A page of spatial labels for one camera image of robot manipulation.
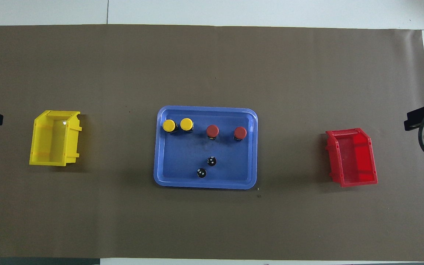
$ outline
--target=red cap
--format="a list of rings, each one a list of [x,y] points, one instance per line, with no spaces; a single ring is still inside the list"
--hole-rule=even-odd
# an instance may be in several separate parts
[[[234,136],[239,140],[244,139],[246,137],[246,129],[242,126],[237,127],[237,129],[235,129]]]
[[[219,135],[219,128],[217,127],[217,125],[209,125],[209,127],[207,127],[207,136],[209,136],[210,138],[215,138]]]

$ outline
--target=yellow container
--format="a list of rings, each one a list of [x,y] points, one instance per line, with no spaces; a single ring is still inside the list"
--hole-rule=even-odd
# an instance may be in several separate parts
[[[80,155],[78,133],[79,111],[46,110],[34,121],[30,165],[66,166]]]

